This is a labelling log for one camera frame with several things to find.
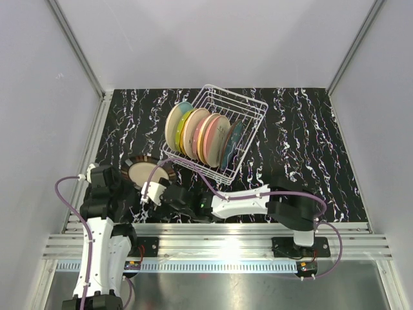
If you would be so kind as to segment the pink scalloped plate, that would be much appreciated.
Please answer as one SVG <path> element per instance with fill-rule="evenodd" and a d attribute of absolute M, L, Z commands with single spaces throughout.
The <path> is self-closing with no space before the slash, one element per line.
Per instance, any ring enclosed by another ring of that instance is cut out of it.
<path fill-rule="evenodd" d="M 199 138 L 199 132 L 200 132 L 200 130 L 201 130 L 202 126 L 203 126 L 203 123 L 205 122 L 206 119 L 207 119 L 207 117 L 204 117 L 204 118 L 197 124 L 197 127 L 196 127 L 196 129 L 195 129 L 195 131 L 194 131 L 194 135 L 193 135 L 193 138 L 192 138 L 192 153 L 193 153 L 193 155 L 194 155 L 194 159 L 195 159 L 195 160 L 198 160 L 198 159 L 199 159 L 199 157 L 198 157 L 198 155 L 197 155 L 197 141 L 198 141 L 198 138 Z"/>

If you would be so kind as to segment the teal glazed floral plate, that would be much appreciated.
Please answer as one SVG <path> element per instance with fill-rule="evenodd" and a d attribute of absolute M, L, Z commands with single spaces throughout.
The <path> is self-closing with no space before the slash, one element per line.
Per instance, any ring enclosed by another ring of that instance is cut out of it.
<path fill-rule="evenodd" d="M 243 121 L 241 119 L 236 120 L 228 132 L 227 138 L 224 142 L 223 148 L 220 155 L 219 169 L 224 171 L 230 161 L 232 160 L 236 147 L 241 139 L 241 134 L 243 132 Z"/>

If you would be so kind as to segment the green polka dot plate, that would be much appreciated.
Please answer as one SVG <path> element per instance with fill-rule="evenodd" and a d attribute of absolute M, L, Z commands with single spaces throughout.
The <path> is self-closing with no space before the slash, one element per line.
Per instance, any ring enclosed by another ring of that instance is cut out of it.
<path fill-rule="evenodd" d="M 176 149 L 182 154 L 185 153 L 183 150 L 183 146 L 181 145 L 181 136 L 182 136 L 183 128 L 185 126 L 187 119 L 189 118 L 191 113 L 193 113 L 194 111 L 195 109 L 193 108 L 192 110 L 189 110 L 188 112 L 184 113 L 177 125 L 174 144 L 175 144 Z"/>

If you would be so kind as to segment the orange cream branch plate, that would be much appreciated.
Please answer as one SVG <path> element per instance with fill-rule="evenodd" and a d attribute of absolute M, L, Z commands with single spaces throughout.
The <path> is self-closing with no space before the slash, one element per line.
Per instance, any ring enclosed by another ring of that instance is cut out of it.
<path fill-rule="evenodd" d="M 197 155 L 199 157 L 199 160 L 204 164 L 207 163 L 204 157 L 204 152 L 203 152 L 205 134 L 211 122 L 214 121 L 218 116 L 219 116 L 218 113 L 213 113 L 207 116 L 207 119 L 203 123 L 203 126 L 199 132 L 199 138 L 197 141 Z"/>

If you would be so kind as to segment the blue cream branch plate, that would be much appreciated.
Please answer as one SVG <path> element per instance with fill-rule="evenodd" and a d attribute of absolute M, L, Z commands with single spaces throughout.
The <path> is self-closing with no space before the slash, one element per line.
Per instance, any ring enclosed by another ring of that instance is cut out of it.
<path fill-rule="evenodd" d="M 173 151 L 177 151 L 177 148 L 175 146 L 175 135 L 177 126 L 183 115 L 192 109 L 192 104 L 187 101 L 184 101 L 175 105 L 167 116 L 165 123 L 165 139 L 166 144 Z"/>

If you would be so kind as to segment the white wire dish rack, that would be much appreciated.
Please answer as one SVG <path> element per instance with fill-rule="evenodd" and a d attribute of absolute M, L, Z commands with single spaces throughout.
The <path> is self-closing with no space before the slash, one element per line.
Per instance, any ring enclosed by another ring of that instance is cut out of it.
<path fill-rule="evenodd" d="M 241 168 L 268 105 L 213 85 L 170 111 L 162 151 L 214 181 L 229 185 Z"/>

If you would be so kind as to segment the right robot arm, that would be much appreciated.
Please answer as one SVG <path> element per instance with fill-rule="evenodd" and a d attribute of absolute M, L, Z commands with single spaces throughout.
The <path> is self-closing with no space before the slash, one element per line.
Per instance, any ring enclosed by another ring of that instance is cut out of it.
<path fill-rule="evenodd" d="M 316 222 L 327 210 L 321 198 L 280 178 L 245 191 L 209 190 L 198 194 L 161 178 L 151 181 L 141 193 L 143 200 L 150 200 L 157 207 L 170 207 L 199 223 L 238 215 L 269 216 L 293 233 L 292 238 L 273 244 L 274 256 L 293 260 L 316 256 Z"/>

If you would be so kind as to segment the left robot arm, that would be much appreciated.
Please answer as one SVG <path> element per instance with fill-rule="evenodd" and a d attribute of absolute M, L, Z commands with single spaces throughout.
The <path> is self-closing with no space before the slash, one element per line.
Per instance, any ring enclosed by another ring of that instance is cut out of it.
<path fill-rule="evenodd" d="M 116 213 L 133 188 L 110 165 L 91 163 L 76 179 L 88 182 L 82 206 L 73 211 L 83 224 L 83 252 L 73 296 L 62 308 L 123 309 L 125 262 L 139 241 L 131 224 L 116 221 Z"/>

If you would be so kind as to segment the pink cream branch plate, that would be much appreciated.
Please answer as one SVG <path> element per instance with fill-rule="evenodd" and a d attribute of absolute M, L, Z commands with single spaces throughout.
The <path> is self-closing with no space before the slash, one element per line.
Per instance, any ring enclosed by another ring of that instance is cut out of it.
<path fill-rule="evenodd" d="M 210 113 L 207 109 L 197 108 L 189 115 L 188 119 L 185 122 L 181 137 L 183 152 L 193 160 L 197 158 L 197 156 L 192 151 L 192 144 L 196 128 L 201 120 L 209 115 Z"/>
<path fill-rule="evenodd" d="M 206 130 L 203 152 L 208 166 L 216 168 L 219 165 L 220 152 L 229 129 L 229 119 L 224 115 L 219 115 Z"/>

